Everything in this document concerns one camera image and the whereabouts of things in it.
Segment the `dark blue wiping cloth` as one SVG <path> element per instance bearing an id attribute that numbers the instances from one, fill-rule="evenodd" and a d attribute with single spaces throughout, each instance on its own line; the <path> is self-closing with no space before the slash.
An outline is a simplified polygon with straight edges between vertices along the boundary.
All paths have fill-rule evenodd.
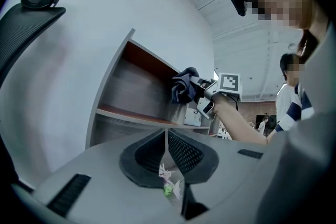
<path id="1" fill-rule="evenodd" d="M 194 67 L 188 67 L 172 78 L 172 103 L 188 104 L 194 101 L 197 86 L 191 83 L 191 77 L 199 77 Z"/>

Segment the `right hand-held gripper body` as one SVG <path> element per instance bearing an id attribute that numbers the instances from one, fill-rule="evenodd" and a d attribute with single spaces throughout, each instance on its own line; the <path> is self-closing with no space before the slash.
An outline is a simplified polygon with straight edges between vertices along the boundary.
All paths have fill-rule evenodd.
<path id="1" fill-rule="evenodd" d="M 197 88 L 197 110 L 207 120 L 213 120 L 216 113 L 213 111 L 214 103 L 212 97 L 218 93 L 227 96 L 235 102 L 236 109 L 242 98 L 242 85 L 239 74 L 219 73 L 217 83 L 207 89 Z"/>

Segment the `pink flowers in white pot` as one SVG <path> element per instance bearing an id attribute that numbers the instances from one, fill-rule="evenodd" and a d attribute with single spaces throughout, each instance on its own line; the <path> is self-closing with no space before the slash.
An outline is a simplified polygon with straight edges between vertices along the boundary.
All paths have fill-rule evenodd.
<path id="1" fill-rule="evenodd" d="M 181 188 L 179 179 L 176 183 L 171 181 L 173 171 L 165 169 L 164 163 L 159 165 L 159 177 L 163 180 L 163 194 L 169 196 L 173 194 L 177 199 L 181 199 Z"/>

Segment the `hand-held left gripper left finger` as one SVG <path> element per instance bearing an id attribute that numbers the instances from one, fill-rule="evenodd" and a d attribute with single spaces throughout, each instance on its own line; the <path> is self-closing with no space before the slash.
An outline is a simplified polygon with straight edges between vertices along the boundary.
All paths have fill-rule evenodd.
<path id="1" fill-rule="evenodd" d="M 76 224 L 181 224 L 163 194 L 163 129 L 93 146 L 54 172 L 33 193 Z"/>

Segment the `grey wooden shelf unit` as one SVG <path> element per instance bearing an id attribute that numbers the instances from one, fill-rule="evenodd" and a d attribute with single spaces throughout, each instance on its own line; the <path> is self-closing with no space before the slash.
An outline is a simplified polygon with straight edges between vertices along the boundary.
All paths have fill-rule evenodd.
<path id="1" fill-rule="evenodd" d="M 171 102 L 178 70 L 133 39 L 131 29 L 109 63 L 90 113 L 86 148 L 150 129 L 180 128 L 209 135 L 211 123 L 185 125 L 187 105 Z"/>

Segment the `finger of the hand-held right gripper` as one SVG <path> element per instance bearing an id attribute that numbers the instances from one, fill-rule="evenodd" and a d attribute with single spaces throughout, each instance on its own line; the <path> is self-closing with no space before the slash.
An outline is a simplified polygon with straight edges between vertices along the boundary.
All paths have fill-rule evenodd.
<path id="1" fill-rule="evenodd" d="M 217 83 L 217 80 L 214 80 L 214 79 L 206 80 L 206 79 L 203 79 L 203 78 L 191 76 L 190 77 L 190 82 L 193 83 L 194 85 L 198 86 L 198 87 L 201 87 L 202 89 L 207 89 L 210 86 Z"/>

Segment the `white tissue packet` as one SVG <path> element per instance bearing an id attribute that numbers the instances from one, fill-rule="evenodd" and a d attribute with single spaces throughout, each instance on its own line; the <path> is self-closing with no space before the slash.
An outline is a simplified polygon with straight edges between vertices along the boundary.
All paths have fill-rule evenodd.
<path id="1" fill-rule="evenodd" d="M 187 107 L 184 118 L 184 125 L 200 127 L 201 122 L 202 115 L 199 113 L 199 111 L 197 109 Z"/>

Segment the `person's right forearm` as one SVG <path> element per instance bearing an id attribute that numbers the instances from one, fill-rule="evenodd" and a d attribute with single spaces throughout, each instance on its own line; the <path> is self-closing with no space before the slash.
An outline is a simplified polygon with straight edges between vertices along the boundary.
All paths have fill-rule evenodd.
<path id="1" fill-rule="evenodd" d="M 218 93 L 214 95 L 212 100 L 214 103 L 213 111 L 229 132 L 232 140 L 267 145 L 277 133 L 276 130 L 273 130 L 268 137 L 260 135 L 256 130 L 252 129 L 242 115 L 229 104 L 223 94 Z"/>

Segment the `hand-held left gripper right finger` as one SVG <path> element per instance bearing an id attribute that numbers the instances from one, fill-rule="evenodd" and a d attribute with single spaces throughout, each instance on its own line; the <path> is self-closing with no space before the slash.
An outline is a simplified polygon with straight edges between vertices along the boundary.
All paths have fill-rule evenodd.
<path id="1" fill-rule="evenodd" d="M 181 129 L 167 132 L 169 153 L 183 175 L 181 210 L 167 224 L 259 224 L 264 187 L 255 174 L 263 146 Z"/>

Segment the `black mesh office chair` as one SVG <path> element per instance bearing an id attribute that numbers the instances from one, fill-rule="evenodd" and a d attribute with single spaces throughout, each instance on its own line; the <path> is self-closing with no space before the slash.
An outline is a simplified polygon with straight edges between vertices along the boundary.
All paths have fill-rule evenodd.
<path id="1" fill-rule="evenodd" d="M 59 1 L 20 0 L 0 19 L 0 87 L 26 48 L 65 14 Z"/>

